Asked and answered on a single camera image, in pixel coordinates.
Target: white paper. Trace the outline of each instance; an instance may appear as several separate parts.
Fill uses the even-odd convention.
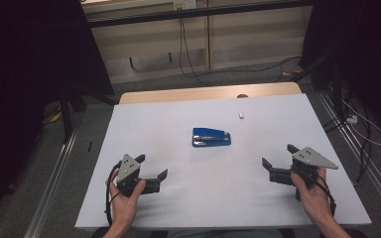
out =
[[[192,128],[231,134],[231,145],[194,148]],[[339,167],[327,170],[341,224],[371,223],[307,97],[300,95],[115,106],[75,227],[107,225],[105,185],[111,168],[129,154],[146,155],[140,178],[165,169],[159,193],[140,197],[133,224],[143,229],[272,228],[312,224],[293,186],[269,182],[262,167],[292,163],[287,145],[312,147]]]

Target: wrist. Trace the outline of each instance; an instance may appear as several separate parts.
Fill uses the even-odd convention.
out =
[[[110,226],[109,230],[104,235],[104,237],[105,238],[124,238],[127,232],[128,232],[127,227],[113,224],[112,226]]]
[[[314,224],[320,229],[324,237],[349,237],[333,216],[324,217],[323,219],[314,222]]]

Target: cable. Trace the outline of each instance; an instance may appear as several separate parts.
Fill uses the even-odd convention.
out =
[[[323,180],[324,182],[324,185],[326,187],[324,187],[322,184],[320,184],[316,179],[313,179],[312,177],[310,177],[309,175],[307,175],[305,172],[299,170],[299,169],[293,169],[297,174],[299,174],[300,176],[312,181],[316,186],[318,186],[321,190],[323,190],[323,192],[329,197],[329,208],[330,208],[330,212],[332,213],[332,216],[335,215],[335,210],[336,210],[336,203],[335,203],[335,199],[333,199],[333,196],[330,194],[330,190],[329,188],[326,188],[326,187],[329,187],[326,183],[326,181],[324,180],[324,178],[318,176],[320,179]]]
[[[330,119],[330,121],[328,121],[325,124],[323,124],[322,127],[324,128],[325,126],[329,125],[330,123],[332,123],[334,121],[335,121],[335,118],[332,118],[332,119]]]
[[[187,48],[187,56],[188,56],[188,61],[190,63],[190,70],[192,72],[192,74],[194,76],[192,77],[196,77],[197,81],[200,82],[201,84],[205,85],[205,86],[212,86],[210,84],[207,84],[207,83],[204,83],[202,82],[199,77],[196,75],[196,73],[194,73],[193,71],[193,66],[191,65],[191,58],[190,58],[190,52],[189,52],[189,49],[188,49],[188,42],[187,42],[187,35],[186,35],[186,31],[185,31],[185,23],[184,23],[184,19],[180,18],[179,19],[180,23],[181,23],[181,52],[179,54],[179,65],[181,67],[181,71],[182,73],[184,74],[184,76],[188,76],[187,74],[185,74],[184,72],[184,69],[182,68],[182,41],[185,40],[185,47]]]
[[[363,120],[367,121],[368,123],[370,123],[372,126],[374,126],[376,129],[378,129],[381,133],[381,129],[376,126],[375,124],[373,124],[373,122],[369,121],[368,119],[364,118],[360,113],[358,113],[356,110],[354,110],[352,107],[350,107],[346,102],[342,101],[349,109],[351,109],[351,111],[353,111],[355,114],[357,114],[357,116],[361,117]],[[381,143],[377,143],[377,142],[374,142],[366,137],[364,137],[361,133],[359,133],[357,130],[355,130],[355,128],[353,127],[352,123],[351,124],[351,127],[353,129],[354,132],[356,132],[360,137],[362,137],[364,140],[367,140],[369,141],[370,143],[373,143],[377,146],[381,146]]]
[[[106,185],[106,210],[104,211],[106,213],[106,217],[107,217],[107,221],[109,223],[109,225],[111,226],[112,224],[112,218],[111,218],[111,210],[110,210],[110,205],[111,205],[111,202],[113,200],[113,198],[115,196],[117,196],[118,194],[114,195],[110,200],[109,200],[109,197],[110,197],[110,183],[112,182],[112,177],[113,177],[113,174],[114,172],[120,168],[120,165],[122,164],[122,161],[120,161],[119,163],[117,163],[113,168],[112,170],[110,171],[110,174],[109,174],[109,178],[107,179],[107,185]]]
[[[333,126],[333,127],[331,127],[331,128],[328,128],[328,129],[326,129],[326,130],[324,130],[326,133],[328,133],[328,132],[330,132],[330,131],[333,131],[333,130],[335,130],[336,128],[339,128],[339,127],[341,127],[343,124],[344,124],[344,122],[347,120],[347,118],[348,118],[348,114],[346,114],[345,115],[345,117],[344,117],[344,119],[342,120],[342,121],[340,121],[338,124],[336,124],[335,126]]]
[[[368,119],[368,113],[367,113],[367,109],[366,107],[362,104],[363,106],[363,109],[364,109],[364,114],[365,114],[365,117],[366,119]],[[353,108],[351,108],[352,110],[356,111],[356,108],[355,106],[353,105],[352,106]],[[366,132],[367,132],[367,138],[369,139],[370,136],[371,136],[371,128],[370,128],[370,123],[369,121],[367,120],[366,122],[364,122],[364,120],[361,120],[361,123],[363,124],[363,126],[365,127],[366,129]],[[366,147],[369,146],[368,148],[368,152],[365,153],[365,149]],[[358,177],[357,179],[355,180],[355,185],[354,187],[357,187],[362,179],[362,177],[364,176],[364,174],[366,173],[366,170],[369,166],[369,163],[371,161],[371,153],[372,153],[372,144],[368,141],[368,140],[364,140],[362,145],[361,145],[361,149],[360,149],[360,155],[359,155],[359,160],[360,160],[360,170],[359,170],[359,173],[358,173]]]
[[[208,75],[208,74],[224,73],[224,72],[257,72],[257,71],[264,71],[264,70],[275,68],[277,66],[282,66],[283,63],[285,63],[287,61],[294,60],[294,59],[300,59],[301,58],[301,57],[286,58],[286,59],[281,60],[280,63],[274,64],[272,66],[264,67],[264,68],[259,68],[259,69],[229,69],[229,70],[221,70],[221,71],[208,71],[208,72],[204,72],[204,73],[201,73],[201,74],[196,74],[194,72],[194,70],[193,70],[193,67],[192,67],[192,64],[191,64],[191,58],[190,58],[190,55],[189,55],[189,48],[188,48],[187,36],[186,36],[186,30],[185,30],[185,23],[184,23],[184,20],[182,18],[180,18],[179,21],[180,21],[180,24],[181,24],[181,50],[180,50],[180,56],[179,56],[179,66],[181,68],[182,74],[184,76],[186,76],[186,77],[195,77],[201,84],[204,84],[204,85],[207,85],[207,86],[212,86],[212,85],[209,85],[209,84],[207,84],[205,82],[202,82],[199,79],[200,77]],[[182,45],[183,45],[183,41],[185,41],[185,47],[187,49],[188,61],[190,63],[190,70],[191,70],[192,74],[186,74],[184,72],[184,70],[183,70],[183,66],[182,66],[182,52],[183,52]]]

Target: hand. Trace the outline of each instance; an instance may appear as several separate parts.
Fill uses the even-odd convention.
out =
[[[119,171],[113,173],[112,180],[110,181],[110,196],[112,200],[112,214],[113,224],[104,237],[124,237],[126,232],[131,228],[137,213],[138,198],[145,188],[146,182],[142,179],[135,186],[134,191],[130,197],[124,196],[119,193],[119,188],[114,184],[113,180],[116,178]]]
[[[323,187],[326,187],[326,169],[319,168],[318,175],[323,178],[317,178]],[[317,185],[313,185],[311,189],[306,187],[305,181],[296,173],[291,174],[293,183],[300,192],[301,203],[305,213],[316,225],[325,237],[349,237],[342,227],[333,218],[329,208],[329,200],[327,194]]]

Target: stapler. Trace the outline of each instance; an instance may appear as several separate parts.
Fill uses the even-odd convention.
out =
[[[194,147],[229,146],[230,134],[210,128],[193,128],[192,143]]]

